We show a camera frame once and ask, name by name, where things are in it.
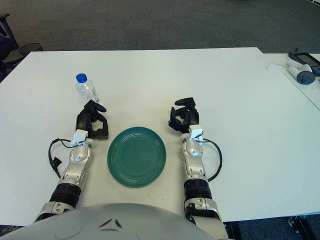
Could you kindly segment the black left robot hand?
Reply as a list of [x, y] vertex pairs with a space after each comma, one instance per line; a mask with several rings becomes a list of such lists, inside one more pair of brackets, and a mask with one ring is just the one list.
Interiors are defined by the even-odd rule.
[[[107, 109], [99, 103], [89, 100], [83, 107], [83, 110], [76, 118], [76, 130], [87, 131], [87, 137], [93, 140], [107, 140], [109, 138], [108, 121], [101, 114], [106, 113]], [[93, 129], [92, 123], [99, 121], [102, 123], [102, 128]]]

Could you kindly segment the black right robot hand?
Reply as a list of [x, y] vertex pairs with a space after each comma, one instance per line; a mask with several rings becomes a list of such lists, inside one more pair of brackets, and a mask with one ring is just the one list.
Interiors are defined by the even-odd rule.
[[192, 97], [182, 98], [175, 101], [174, 104], [182, 107], [179, 109], [171, 108], [168, 126], [182, 134], [189, 133], [190, 126], [200, 123], [194, 99]]

